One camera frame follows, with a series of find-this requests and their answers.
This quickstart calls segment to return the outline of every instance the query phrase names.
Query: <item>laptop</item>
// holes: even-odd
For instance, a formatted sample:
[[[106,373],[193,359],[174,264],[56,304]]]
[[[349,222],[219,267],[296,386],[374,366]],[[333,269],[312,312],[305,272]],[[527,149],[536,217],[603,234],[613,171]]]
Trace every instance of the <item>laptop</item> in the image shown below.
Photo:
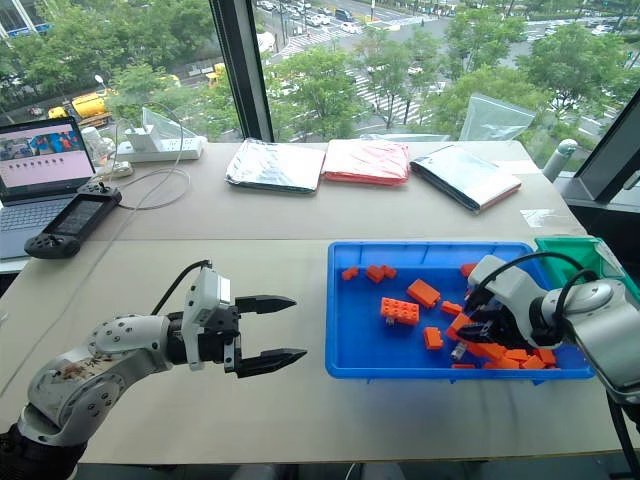
[[[0,127],[0,259],[26,256],[94,173],[71,117]]]

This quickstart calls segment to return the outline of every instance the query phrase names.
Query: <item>blue plastic tray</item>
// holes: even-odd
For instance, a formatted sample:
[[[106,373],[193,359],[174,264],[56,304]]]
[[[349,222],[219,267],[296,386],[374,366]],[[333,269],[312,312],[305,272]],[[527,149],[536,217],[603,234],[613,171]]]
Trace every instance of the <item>blue plastic tray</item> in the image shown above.
[[[325,366],[338,378],[438,378],[521,379],[539,383],[546,380],[589,378],[593,372],[584,356],[574,347],[555,351],[558,370],[483,370],[486,360],[465,354],[461,363],[473,363],[476,369],[452,369],[449,354],[455,342],[444,335],[453,315],[420,307],[420,323],[415,327],[388,326],[380,316],[380,298],[391,297],[415,302],[407,287],[421,278],[442,294],[441,300],[462,305],[467,281],[459,267],[478,262],[485,255],[512,260],[531,248],[524,243],[501,242],[335,242],[329,246],[327,290],[327,336]],[[375,284],[365,275],[370,265],[396,268],[394,279]],[[344,281],[341,273],[357,266],[356,278]],[[537,261],[520,265],[542,288],[549,281]],[[438,327],[444,347],[437,351],[425,348],[425,327]]]

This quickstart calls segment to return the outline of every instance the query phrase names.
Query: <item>laptop keyboard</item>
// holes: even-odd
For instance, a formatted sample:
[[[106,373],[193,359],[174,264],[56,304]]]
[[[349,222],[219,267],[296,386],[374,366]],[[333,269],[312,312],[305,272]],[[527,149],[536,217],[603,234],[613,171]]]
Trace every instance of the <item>laptop keyboard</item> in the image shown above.
[[[65,203],[30,205],[26,208],[3,208],[0,211],[0,230],[46,227],[66,206]]]

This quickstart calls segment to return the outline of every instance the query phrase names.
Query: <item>black cable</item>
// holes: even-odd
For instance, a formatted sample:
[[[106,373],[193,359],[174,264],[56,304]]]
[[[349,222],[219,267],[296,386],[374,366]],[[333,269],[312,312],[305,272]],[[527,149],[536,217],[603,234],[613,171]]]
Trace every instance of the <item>black cable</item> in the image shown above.
[[[556,303],[556,311],[553,314],[556,323],[561,321],[564,316],[564,304],[567,300],[567,295],[569,295],[569,290],[573,287],[580,278],[584,277],[585,280],[589,282],[593,282],[598,280],[598,275],[593,270],[589,270],[588,268],[583,268],[582,270],[578,270],[567,283],[564,284],[562,290],[560,291],[560,295],[558,296],[558,303]]]
[[[160,301],[158,302],[158,304],[155,306],[155,308],[151,311],[151,315],[157,315],[158,312],[160,311],[160,309],[162,308],[162,306],[165,304],[165,302],[169,299],[169,297],[171,296],[171,294],[173,293],[173,291],[176,289],[176,287],[180,284],[180,282],[184,279],[184,277],[187,276],[187,274],[191,271],[191,270],[195,270],[196,268],[202,268],[202,267],[211,267],[211,261],[210,260],[200,260],[199,262],[196,263],[192,263],[191,265],[189,265],[187,268],[185,268],[180,275],[178,275],[178,277],[173,281],[173,283],[171,284],[171,286],[167,289],[167,291],[165,292],[165,294],[162,296],[162,298],[160,299]]]
[[[624,457],[627,459],[627,463],[631,468],[631,478],[640,480],[640,463],[638,463],[638,457],[636,456],[636,452],[631,444],[631,439],[629,438],[627,424],[624,422],[624,416],[622,415],[622,408],[613,398],[611,398],[609,392],[607,392],[607,402],[609,403],[609,412],[611,413],[613,426],[616,429],[620,445],[622,445],[622,452],[624,453]]]
[[[513,267],[514,265],[517,265],[517,264],[522,263],[522,262],[524,262],[526,260],[530,260],[532,258],[538,258],[538,257],[559,258],[561,260],[565,260],[565,261],[569,262],[571,265],[576,267],[577,270],[583,270],[584,269],[584,267],[580,264],[580,262],[578,262],[577,260],[574,260],[569,255],[565,255],[564,253],[559,253],[559,252],[533,252],[533,253],[527,253],[526,255],[518,257],[515,260],[511,260],[510,262],[507,262],[504,265],[501,265],[498,268],[496,268],[493,272],[491,272],[489,275],[487,275],[478,284],[476,289],[479,290],[479,289],[485,288],[489,282],[492,282],[493,280],[495,280],[498,275],[500,275],[505,270]]]

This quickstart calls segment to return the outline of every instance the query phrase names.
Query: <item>laptop screen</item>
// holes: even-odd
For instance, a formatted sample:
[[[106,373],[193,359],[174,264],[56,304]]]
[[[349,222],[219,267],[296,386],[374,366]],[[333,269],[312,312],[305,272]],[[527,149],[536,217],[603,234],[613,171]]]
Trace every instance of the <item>laptop screen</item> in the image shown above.
[[[93,174],[73,118],[0,127],[3,203],[75,193]]]

